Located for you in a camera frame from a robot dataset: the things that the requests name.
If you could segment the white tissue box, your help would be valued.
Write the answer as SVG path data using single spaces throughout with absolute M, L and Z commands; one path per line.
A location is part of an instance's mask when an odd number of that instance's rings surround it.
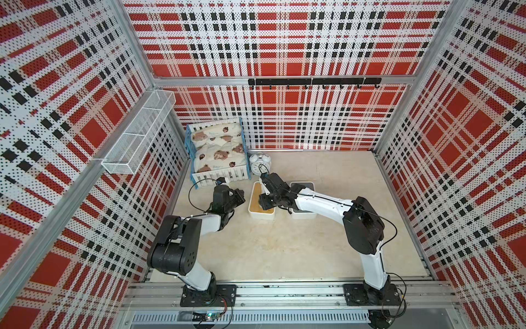
M 315 190 L 315 184 L 313 182 L 291 182 L 290 187 L 294 187 L 297 185 L 303 185 L 306 188 L 309 188 L 311 190 Z M 294 220 L 304 220 L 304 219 L 316 219 L 317 214 L 315 212 L 308 212 L 308 211 L 302 211 L 302 210 L 292 210 L 291 218 Z

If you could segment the grey tissue box lid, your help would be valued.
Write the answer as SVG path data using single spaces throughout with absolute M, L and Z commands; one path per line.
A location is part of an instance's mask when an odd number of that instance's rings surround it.
M 302 193 L 302 190 L 309 189 L 310 191 L 315 190 L 315 185 L 313 182 L 291 182 L 290 190 L 296 193 Z

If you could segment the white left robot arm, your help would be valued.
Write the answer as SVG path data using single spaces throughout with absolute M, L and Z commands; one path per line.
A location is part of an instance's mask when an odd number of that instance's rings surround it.
M 198 262 L 202 236 L 223 230 L 245 203 L 245 193 L 227 185 L 214 188 L 208 209 L 198 215 L 166 216 L 147 255 L 147 266 L 183 282 L 180 306 L 224 307 L 235 305 L 236 285 L 219 285 L 213 272 Z

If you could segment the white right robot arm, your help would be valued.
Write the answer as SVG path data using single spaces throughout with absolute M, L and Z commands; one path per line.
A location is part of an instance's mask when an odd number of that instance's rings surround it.
M 349 245 L 360 255 L 364 271 L 362 292 L 372 303 L 386 301 L 390 276 L 382 256 L 385 225 L 367 199 L 343 200 L 317 193 L 304 185 L 290 186 L 276 173 L 262 174 L 260 184 L 263 193 L 258 203 L 262 209 L 278 207 L 289 213 L 313 212 L 342 225 Z

